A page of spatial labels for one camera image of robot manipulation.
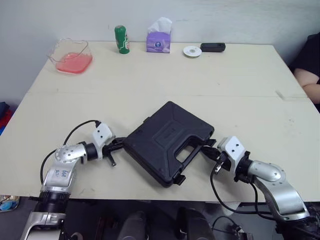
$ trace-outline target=table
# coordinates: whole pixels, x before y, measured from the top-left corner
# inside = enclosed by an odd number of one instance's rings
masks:
[[[114,42],[90,42],[94,60],[81,75],[57,72],[47,61],[0,137],[0,193],[37,196],[42,160],[79,123],[101,120],[127,136],[173,101],[213,125],[213,138],[237,136],[252,160],[280,165],[305,201],[319,201],[320,115],[273,46],[227,44],[225,52],[187,58],[188,45],[172,43],[164,54],[133,42],[122,55]],[[83,126],[69,143],[91,142],[93,130]],[[209,180],[214,163],[201,154],[183,172],[185,182],[169,188],[123,149],[113,157],[116,167],[108,160],[80,165],[71,197],[217,201]],[[226,171],[216,187],[226,202],[254,201],[251,187]]]

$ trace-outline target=pink liquid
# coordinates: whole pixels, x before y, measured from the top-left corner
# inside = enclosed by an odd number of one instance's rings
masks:
[[[60,62],[57,62],[55,68],[61,72],[72,74],[83,73],[92,61],[92,55],[69,52],[64,55]]]

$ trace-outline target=black plastic case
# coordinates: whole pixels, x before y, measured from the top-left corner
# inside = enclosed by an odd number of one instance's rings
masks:
[[[169,101],[123,142],[123,147],[162,186],[180,185],[181,175],[201,147],[214,133],[214,127]],[[180,162],[177,155],[186,146],[194,150]]]

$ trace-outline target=black cable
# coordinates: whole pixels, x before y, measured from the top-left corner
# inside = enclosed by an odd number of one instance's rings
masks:
[[[56,151],[57,149],[53,150],[52,152],[50,152],[42,161],[41,167],[40,167],[40,182],[41,184],[44,183],[44,176],[43,176],[43,172],[44,172],[44,167],[46,164],[46,161],[48,160],[48,158]]]
[[[69,138],[71,137],[71,135],[75,132],[75,130],[77,130],[78,128],[80,128],[81,126],[85,125],[85,124],[88,124],[88,123],[93,123],[95,122],[95,127],[97,128],[99,126],[99,124],[101,123],[100,121],[98,120],[88,120],[88,121],[85,121],[83,123],[80,123],[78,126],[76,126],[74,129],[72,129],[72,131],[68,134],[68,136],[66,136],[64,142],[63,142],[63,145],[66,145]]]
[[[216,225],[217,221],[218,221],[219,219],[222,219],[222,218],[228,219],[229,221],[232,222],[233,225],[238,226],[238,224],[236,224],[236,222],[233,221],[230,217],[228,217],[228,216],[219,216],[219,217],[217,217],[217,219],[213,222],[211,229],[212,229],[212,230],[219,231],[219,232],[222,232],[222,233],[235,235],[235,233],[232,232],[232,231],[224,231],[224,230],[220,230],[220,229],[215,228],[215,225]]]
[[[235,235],[235,233],[232,232],[232,231],[224,231],[224,230],[220,230],[220,229],[217,229],[217,228],[212,228],[212,230],[215,230],[215,231],[218,231],[218,232],[222,232],[222,233],[225,233],[225,234]]]
[[[215,168],[212,169],[211,171],[211,174],[210,174],[210,182],[211,182],[211,187],[212,187],[212,190],[216,196],[216,198],[218,199],[219,203],[225,207],[226,209],[228,209],[229,211],[231,212],[234,212],[236,214],[258,214],[256,211],[238,211],[238,210],[235,210],[235,209],[232,209],[230,207],[228,207],[222,200],[221,198],[219,197],[218,193],[217,193],[217,190],[215,188],[215,184],[214,184],[214,174],[215,174]],[[271,214],[271,212],[269,211],[261,211],[260,214]]]
[[[253,188],[254,190],[254,209],[256,211],[256,213],[259,215],[259,217],[263,218],[263,219],[268,219],[268,220],[272,220],[272,221],[275,221],[275,219],[273,217],[270,217],[270,216],[264,216],[261,214],[261,212],[259,212],[259,209],[258,209],[258,191],[257,191],[257,188],[256,186],[253,184],[253,183],[249,183],[251,185],[251,187]]]
[[[219,217],[213,222],[211,228],[213,229],[213,228],[215,227],[217,221],[218,221],[219,219],[222,219],[222,218],[228,219],[228,220],[231,221],[234,225],[237,225],[236,222],[233,221],[230,217],[228,217],[228,216],[219,216]]]
[[[88,124],[88,123],[95,123],[95,127],[97,128],[100,124],[101,124],[101,121],[98,121],[98,120],[88,120],[88,121],[85,121],[83,123],[80,123],[78,126],[76,126],[74,129],[72,129],[72,131],[68,134],[68,136],[66,136],[64,142],[63,142],[63,145],[66,145],[69,138],[71,137],[71,135],[75,132],[75,130],[77,130],[78,128],[80,128],[81,126],[85,125],[85,124]],[[48,158],[56,151],[57,149],[53,150],[52,152],[50,152],[45,158],[44,160],[42,161],[42,164],[41,164],[41,168],[40,168],[40,181],[41,181],[41,184],[44,183],[44,167],[45,167],[45,164],[46,164],[46,161],[48,160]]]

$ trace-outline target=tissue box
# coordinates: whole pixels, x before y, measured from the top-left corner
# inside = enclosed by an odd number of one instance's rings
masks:
[[[170,53],[171,35],[165,32],[150,32],[146,37],[146,51],[150,53]]]

